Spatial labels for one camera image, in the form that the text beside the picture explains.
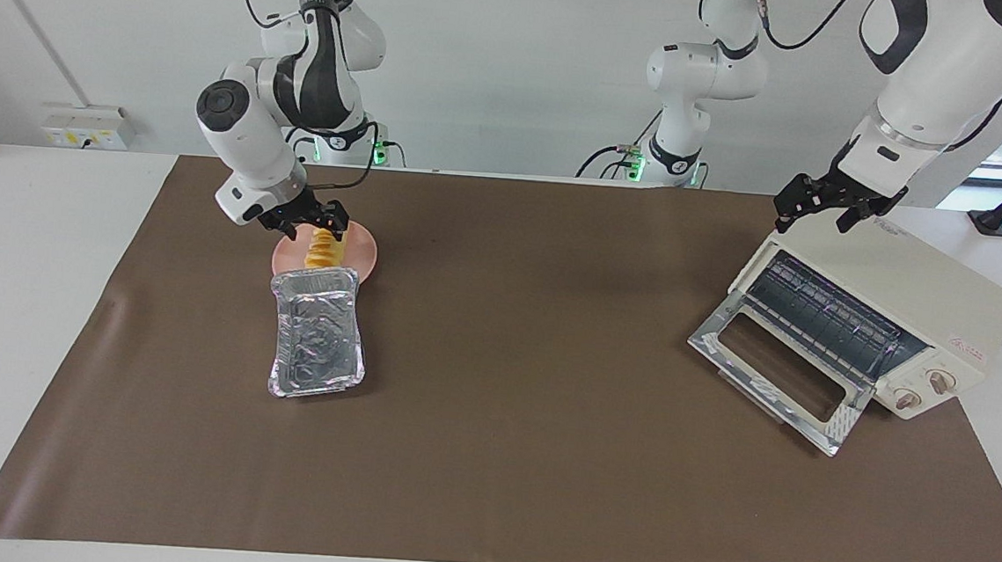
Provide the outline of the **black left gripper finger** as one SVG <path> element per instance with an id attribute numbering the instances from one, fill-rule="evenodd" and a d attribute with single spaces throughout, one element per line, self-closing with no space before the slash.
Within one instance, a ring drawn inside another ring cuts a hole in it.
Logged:
<path id="1" fill-rule="evenodd" d="M 847 209 L 836 220 L 838 231 L 846 234 L 855 225 L 859 225 L 859 223 L 869 218 L 888 215 L 889 211 L 895 208 L 907 193 L 907 187 L 903 187 L 894 196 L 890 197 L 874 194 L 870 190 L 865 193 L 847 193 Z"/>
<path id="2" fill-rule="evenodd" d="M 786 187 L 777 192 L 775 210 L 777 219 L 775 231 L 783 234 L 801 217 L 822 211 L 822 184 L 800 173 L 787 182 Z"/>

